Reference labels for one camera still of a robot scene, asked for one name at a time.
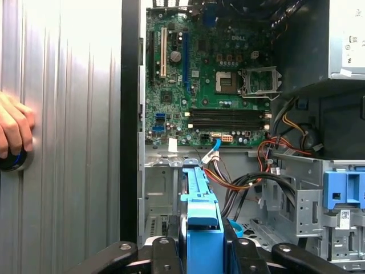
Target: screw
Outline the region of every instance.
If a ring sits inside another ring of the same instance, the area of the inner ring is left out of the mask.
[[[283,250],[284,252],[290,252],[291,249],[287,245],[279,245],[279,248]]]
[[[168,244],[168,243],[169,243],[169,241],[165,238],[160,240],[160,244]]]
[[[131,248],[132,247],[129,244],[122,244],[121,247],[120,247],[121,250],[129,250]]]
[[[240,244],[243,244],[243,245],[249,244],[249,241],[247,241],[246,239],[240,239],[239,242],[240,242]]]

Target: dell logo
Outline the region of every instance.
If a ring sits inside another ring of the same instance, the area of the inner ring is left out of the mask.
[[[234,41],[246,41],[244,36],[239,36],[239,35],[232,35],[232,40],[234,40]]]

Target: white label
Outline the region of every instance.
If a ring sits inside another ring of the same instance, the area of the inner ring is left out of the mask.
[[[285,155],[294,155],[296,153],[295,150],[292,150],[291,148],[288,148],[283,154]]]
[[[352,76],[352,72],[350,70],[345,70],[344,68],[342,68],[340,70],[340,74],[342,74],[343,76],[346,76],[346,77],[351,77]]]
[[[177,152],[177,139],[169,138],[169,152]]]
[[[350,229],[350,210],[343,209],[340,211],[340,229]]]
[[[346,1],[343,10],[343,67],[365,67],[365,1]]]

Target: motherboard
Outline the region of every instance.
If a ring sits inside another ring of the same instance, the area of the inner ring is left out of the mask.
[[[270,25],[207,19],[199,11],[147,15],[146,144],[253,147],[269,130],[280,74]]]

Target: blue latch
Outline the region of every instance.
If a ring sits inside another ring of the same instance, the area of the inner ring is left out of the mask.
[[[323,206],[334,209],[336,204],[352,204],[365,208],[365,172],[325,172]]]
[[[209,189],[209,180],[200,167],[183,168],[188,193],[186,247],[187,274],[224,272],[224,230],[218,200]]]

